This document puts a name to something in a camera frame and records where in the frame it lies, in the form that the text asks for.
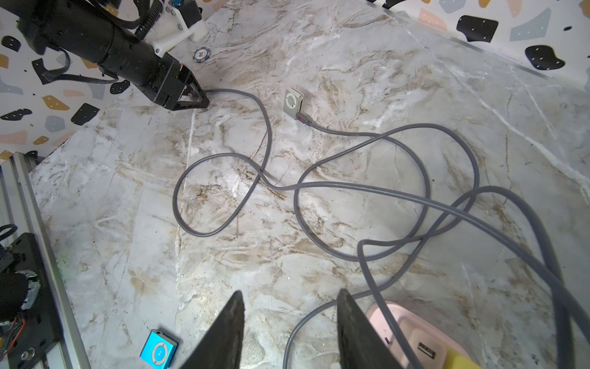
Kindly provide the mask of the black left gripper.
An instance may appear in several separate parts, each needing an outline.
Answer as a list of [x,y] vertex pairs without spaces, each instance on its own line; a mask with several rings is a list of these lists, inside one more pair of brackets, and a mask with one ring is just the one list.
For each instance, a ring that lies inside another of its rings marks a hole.
[[210,104],[190,69],[170,55],[157,56],[97,1],[37,1],[27,19],[27,42],[40,55],[50,48],[97,64],[166,109],[206,109]]

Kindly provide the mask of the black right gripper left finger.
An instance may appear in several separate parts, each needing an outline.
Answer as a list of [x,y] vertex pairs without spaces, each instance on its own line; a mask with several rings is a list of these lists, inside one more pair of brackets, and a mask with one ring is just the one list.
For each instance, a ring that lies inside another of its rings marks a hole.
[[241,291],[236,291],[181,368],[239,368],[244,312],[243,295]]

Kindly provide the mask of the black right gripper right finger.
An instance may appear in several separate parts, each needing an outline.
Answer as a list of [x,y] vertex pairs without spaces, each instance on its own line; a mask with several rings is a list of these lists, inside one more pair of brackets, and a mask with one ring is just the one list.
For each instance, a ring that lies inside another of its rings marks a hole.
[[343,369],[402,368],[346,289],[337,297],[337,337]]

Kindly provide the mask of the yellow USB charger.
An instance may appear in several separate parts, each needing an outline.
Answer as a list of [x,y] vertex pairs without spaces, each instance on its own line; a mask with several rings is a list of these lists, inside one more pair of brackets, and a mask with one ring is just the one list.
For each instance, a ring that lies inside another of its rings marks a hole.
[[447,349],[446,359],[443,369],[481,369],[478,364],[471,361],[468,357],[461,355],[451,347]]

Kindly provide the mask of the silver mp3 player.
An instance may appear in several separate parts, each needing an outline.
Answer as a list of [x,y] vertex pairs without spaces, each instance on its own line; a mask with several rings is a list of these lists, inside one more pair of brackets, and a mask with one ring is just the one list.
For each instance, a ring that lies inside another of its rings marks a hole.
[[297,119],[304,101],[304,94],[296,89],[287,88],[284,95],[283,111],[293,119]]

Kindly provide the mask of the pink USB charger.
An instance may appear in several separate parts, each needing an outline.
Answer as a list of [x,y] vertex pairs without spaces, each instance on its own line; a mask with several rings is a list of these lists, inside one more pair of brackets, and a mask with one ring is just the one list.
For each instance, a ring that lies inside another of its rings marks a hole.
[[409,318],[399,325],[423,368],[442,369],[449,346],[442,333]]

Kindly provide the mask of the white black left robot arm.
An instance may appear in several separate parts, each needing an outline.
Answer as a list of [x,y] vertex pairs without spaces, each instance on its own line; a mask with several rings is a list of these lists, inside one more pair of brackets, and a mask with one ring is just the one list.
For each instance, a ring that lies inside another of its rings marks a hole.
[[39,55],[46,49],[77,55],[108,76],[135,85],[169,110],[205,109],[209,99],[190,69],[169,54],[206,28],[195,1],[137,1],[138,18],[118,18],[106,7],[118,1],[3,1],[18,17],[18,30]]

